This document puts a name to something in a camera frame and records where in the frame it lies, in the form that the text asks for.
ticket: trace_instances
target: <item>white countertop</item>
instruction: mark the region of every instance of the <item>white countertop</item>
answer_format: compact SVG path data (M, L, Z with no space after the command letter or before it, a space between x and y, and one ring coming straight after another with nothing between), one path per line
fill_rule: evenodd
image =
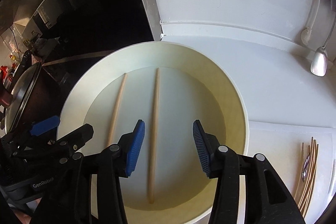
M242 94L250 121L248 155L263 153L294 191L301 143L320 145L317 178L306 223L314 223L334 194L336 108L334 71L318 77L310 62L256 43L218 37L164 36L202 52L221 66ZM241 190L244 204L244 190ZM244 222L244 205L238 223ZM200 224L207 223L207 218Z
M310 61L256 43L205 36L164 36L205 54L236 83L250 121L336 128L336 74L310 72Z

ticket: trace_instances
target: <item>red object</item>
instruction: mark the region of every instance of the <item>red object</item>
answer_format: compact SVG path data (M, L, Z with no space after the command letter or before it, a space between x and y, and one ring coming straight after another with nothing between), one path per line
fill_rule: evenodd
M3 70L0 72L0 78L3 77ZM13 95L11 95L3 86L2 81L0 82L0 105L8 108L13 101Z
M0 71L3 71L2 80L4 80L6 78L6 75L7 75L7 72L8 72L8 67L7 66L1 66Z

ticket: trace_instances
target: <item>black pot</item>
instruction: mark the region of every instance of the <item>black pot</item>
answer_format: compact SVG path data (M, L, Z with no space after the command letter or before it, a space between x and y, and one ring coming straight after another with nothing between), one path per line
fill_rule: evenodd
M62 110L58 84L42 69L40 62L29 67L18 79L12 102L5 113L5 132L59 115Z
M12 92L16 82L20 79L21 75L32 65L32 52L30 50L25 51L23 57L21 58L21 63L17 66L12 83L10 84L8 91Z

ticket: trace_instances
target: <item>black handle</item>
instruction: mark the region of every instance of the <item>black handle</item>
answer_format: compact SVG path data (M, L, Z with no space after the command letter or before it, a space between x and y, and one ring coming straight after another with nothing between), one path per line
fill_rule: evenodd
M5 118L3 117L0 122L0 129L3 130L5 128Z
M236 224L239 203L239 158L226 146L217 149L216 157L224 164L222 174L218 177L217 188L209 224Z
M59 168L53 187L49 188L31 219L31 224L74 224L92 223L91 180L83 174L84 156L75 153L73 157L58 162Z
M97 157L97 205L100 224L127 224L120 181L114 170L113 158L120 154L112 152L109 147Z
M21 221L15 216L12 209L8 206L5 198L0 192L0 223L22 224Z
M262 154L242 156L251 168L245 176L246 224L305 224L292 195Z

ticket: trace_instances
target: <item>blue object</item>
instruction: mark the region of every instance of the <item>blue object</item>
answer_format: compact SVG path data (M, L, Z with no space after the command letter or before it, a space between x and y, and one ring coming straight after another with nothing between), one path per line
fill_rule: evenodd
M60 119L58 116L52 116L42 122L38 122L33 125L33 128L30 130L30 134L34 136L40 136L41 134L58 127L60 123Z
M127 153L125 174L129 177L135 170L139 158L143 138L145 136L145 122L139 120L133 131L133 142Z
M195 121L193 124L193 136L196 144L196 149L199 157L199 161L201 162L203 172L207 174L207 176L210 176L210 155L208 153L208 150L206 148L205 142L203 140L201 130L203 128L200 128L197 122Z

